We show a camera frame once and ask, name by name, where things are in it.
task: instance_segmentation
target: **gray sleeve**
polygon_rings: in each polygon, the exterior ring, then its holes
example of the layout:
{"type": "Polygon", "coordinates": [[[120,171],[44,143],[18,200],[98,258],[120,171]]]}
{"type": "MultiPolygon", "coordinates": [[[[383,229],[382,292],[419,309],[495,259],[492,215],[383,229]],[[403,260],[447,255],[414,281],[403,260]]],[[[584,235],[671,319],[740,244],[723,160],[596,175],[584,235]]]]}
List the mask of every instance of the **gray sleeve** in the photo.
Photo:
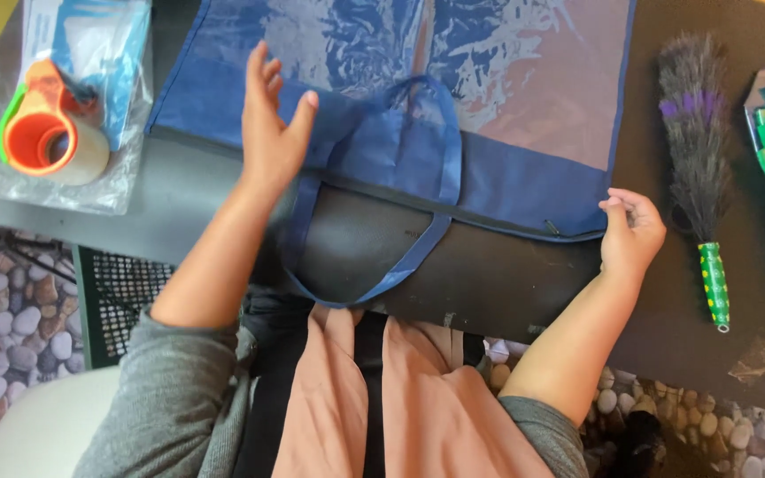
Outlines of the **gray sleeve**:
{"type": "Polygon", "coordinates": [[[525,397],[501,397],[509,413],[557,478],[588,478],[583,442],[571,420],[556,408],[525,397]]]}
{"type": "Polygon", "coordinates": [[[74,476],[197,476],[231,399],[237,329],[168,327],[141,314],[120,388],[74,476]]]}

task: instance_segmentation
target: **green brush handle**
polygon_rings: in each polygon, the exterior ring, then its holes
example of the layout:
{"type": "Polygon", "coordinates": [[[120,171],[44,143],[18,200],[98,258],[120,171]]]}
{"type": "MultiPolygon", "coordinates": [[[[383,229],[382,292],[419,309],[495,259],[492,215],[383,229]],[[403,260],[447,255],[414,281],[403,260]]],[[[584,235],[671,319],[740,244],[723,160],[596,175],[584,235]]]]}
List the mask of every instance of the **green brush handle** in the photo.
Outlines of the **green brush handle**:
{"type": "Polygon", "coordinates": [[[704,290],[707,293],[707,305],[713,314],[713,323],[719,332],[730,330],[731,301],[728,300],[728,284],[725,282],[725,269],[719,257],[719,243],[699,245],[701,254],[701,276],[704,277],[704,290]]]}

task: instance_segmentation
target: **person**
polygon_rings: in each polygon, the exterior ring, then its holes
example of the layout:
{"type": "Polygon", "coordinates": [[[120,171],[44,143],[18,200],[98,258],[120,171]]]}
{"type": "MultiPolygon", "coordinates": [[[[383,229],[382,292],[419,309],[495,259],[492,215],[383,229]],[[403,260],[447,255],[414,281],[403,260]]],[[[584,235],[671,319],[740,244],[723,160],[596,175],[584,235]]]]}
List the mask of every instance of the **person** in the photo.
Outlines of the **person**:
{"type": "Polygon", "coordinates": [[[133,329],[75,476],[588,476],[578,428],[664,241],[651,201],[608,191],[600,273],[495,398],[482,338],[248,287],[318,107],[305,93],[285,124],[266,57],[247,64],[243,173],[133,329]]]}

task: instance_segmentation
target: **orange tape dispenser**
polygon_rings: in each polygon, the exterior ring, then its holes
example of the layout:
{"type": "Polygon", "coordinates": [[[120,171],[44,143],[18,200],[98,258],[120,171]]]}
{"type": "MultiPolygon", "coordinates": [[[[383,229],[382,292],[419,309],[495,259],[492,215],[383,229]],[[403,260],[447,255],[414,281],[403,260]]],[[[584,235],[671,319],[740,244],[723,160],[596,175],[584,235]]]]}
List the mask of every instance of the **orange tape dispenser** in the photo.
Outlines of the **orange tape dispenser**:
{"type": "Polygon", "coordinates": [[[4,159],[21,173],[65,185],[93,181],[111,155],[108,139],[89,122],[97,110],[95,92],[62,75],[52,60],[36,61],[3,118],[4,159]]]}

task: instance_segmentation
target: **bag handle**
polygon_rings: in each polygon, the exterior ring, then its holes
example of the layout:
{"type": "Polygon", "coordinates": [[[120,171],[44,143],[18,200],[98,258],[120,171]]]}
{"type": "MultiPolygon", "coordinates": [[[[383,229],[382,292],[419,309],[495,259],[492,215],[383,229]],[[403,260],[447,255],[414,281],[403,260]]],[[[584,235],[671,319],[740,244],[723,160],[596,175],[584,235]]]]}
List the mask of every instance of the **bag handle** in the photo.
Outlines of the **bag handle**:
{"type": "MultiPolygon", "coordinates": [[[[440,81],[430,76],[421,75],[401,81],[392,88],[383,92],[376,101],[370,104],[368,113],[384,112],[392,109],[400,101],[406,98],[412,87],[418,83],[424,83],[439,97],[439,106],[444,120],[444,156],[442,163],[442,178],[439,188],[437,202],[445,206],[455,206],[459,201],[460,186],[462,184],[462,137],[459,133],[459,123],[456,120],[456,111],[453,106],[453,97],[451,92],[441,84],[440,81]]],[[[345,137],[350,136],[354,130],[351,130],[345,137]]],[[[339,141],[328,142],[316,147],[315,156],[325,158],[323,165],[325,167],[329,162],[332,149],[339,141]]],[[[451,225],[452,218],[448,214],[434,213],[433,220],[430,222],[427,230],[412,244],[412,247],[406,251],[403,258],[389,270],[386,275],[358,299],[349,303],[330,302],[316,297],[308,288],[303,285],[293,270],[297,267],[297,262],[303,253],[306,243],[306,235],[309,233],[309,226],[312,222],[314,204],[317,201],[318,191],[321,189],[321,180],[318,178],[304,177],[300,179],[297,189],[297,199],[294,201],[294,208],[291,217],[286,225],[286,231],[282,235],[282,266],[286,274],[300,289],[303,294],[314,299],[321,304],[332,308],[344,308],[348,305],[366,302],[377,295],[388,291],[388,289],[401,283],[406,277],[418,268],[430,251],[439,243],[442,236],[447,232],[451,225]]]]}

